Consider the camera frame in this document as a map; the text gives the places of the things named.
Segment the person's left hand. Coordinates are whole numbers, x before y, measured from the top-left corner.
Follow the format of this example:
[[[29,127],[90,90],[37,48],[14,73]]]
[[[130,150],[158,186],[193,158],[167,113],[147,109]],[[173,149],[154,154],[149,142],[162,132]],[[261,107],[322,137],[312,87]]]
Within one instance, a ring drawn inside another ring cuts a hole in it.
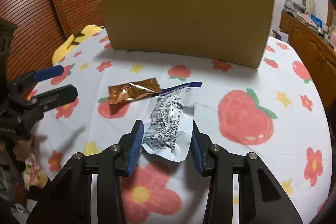
[[[13,148],[13,153],[18,161],[24,162],[30,157],[35,145],[35,138],[29,140],[18,140]]]

